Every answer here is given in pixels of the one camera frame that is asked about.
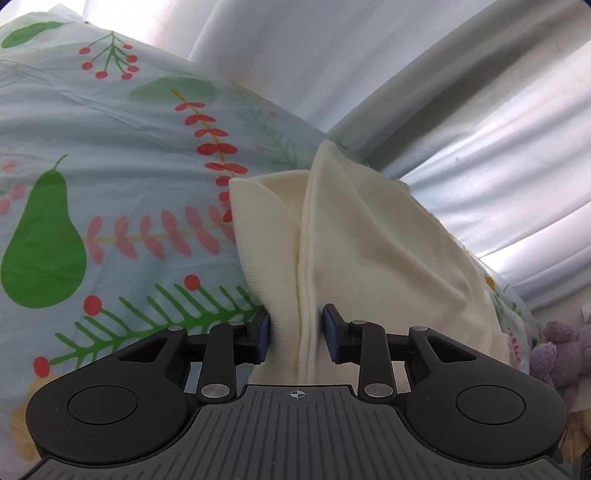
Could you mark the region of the cream knit sweater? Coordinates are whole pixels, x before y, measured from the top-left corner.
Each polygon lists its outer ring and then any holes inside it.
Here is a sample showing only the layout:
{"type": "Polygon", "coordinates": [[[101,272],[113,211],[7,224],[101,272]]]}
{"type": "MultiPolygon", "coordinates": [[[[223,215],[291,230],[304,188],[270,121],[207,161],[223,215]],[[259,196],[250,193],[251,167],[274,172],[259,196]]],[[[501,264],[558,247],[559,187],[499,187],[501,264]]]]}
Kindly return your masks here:
{"type": "Polygon", "coordinates": [[[252,383],[356,383],[355,365],[329,358],[328,304],[346,320],[396,334],[427,326],[508,360],[483,275],[404,183],[327,141],[310,170],[234,179],[229,193],[240,265],[271,319],[252,383]]]}

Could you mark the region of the floral light blue bedsheet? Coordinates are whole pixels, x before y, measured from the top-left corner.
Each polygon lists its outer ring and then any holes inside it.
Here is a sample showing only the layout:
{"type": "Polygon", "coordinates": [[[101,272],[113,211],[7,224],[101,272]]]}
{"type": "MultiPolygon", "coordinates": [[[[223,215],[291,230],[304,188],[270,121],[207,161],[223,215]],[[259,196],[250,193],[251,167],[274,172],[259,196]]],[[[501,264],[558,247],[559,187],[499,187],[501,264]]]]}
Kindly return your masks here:
{"type": "Polygon", "coordinates": [[[171,324],[252,317],[228,181],[295,172],[320,130],[56,8],[1,29],[1,475],[47,381],[171,324]]]}

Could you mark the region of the purple plush toy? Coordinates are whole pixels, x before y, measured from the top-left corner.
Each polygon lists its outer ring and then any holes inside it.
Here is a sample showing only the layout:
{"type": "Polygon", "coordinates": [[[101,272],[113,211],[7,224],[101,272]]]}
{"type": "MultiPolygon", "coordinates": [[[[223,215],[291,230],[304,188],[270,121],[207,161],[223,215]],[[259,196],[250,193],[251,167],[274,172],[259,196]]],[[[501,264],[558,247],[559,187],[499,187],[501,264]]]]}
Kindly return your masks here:
{"type": "Polygon", "coordinates": [[[550,321],[543,335],[545,342],[530,354],[530,375],[556,390],[571,409],[581,379],[590,375],[590,325],[576,330],[567,323],[550,321]]]}

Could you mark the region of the white sheer curtain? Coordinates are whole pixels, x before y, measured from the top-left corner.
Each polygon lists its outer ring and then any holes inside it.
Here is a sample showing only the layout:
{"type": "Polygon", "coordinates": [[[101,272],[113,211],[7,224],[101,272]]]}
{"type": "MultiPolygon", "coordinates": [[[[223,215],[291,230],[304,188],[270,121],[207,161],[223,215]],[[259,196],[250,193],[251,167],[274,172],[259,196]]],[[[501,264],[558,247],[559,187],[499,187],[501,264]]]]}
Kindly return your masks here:
{"type": "Polygon", "coordinates": [[[293,112],[540,308],[590,286],[586,1],[89,1],[293,112]]]}

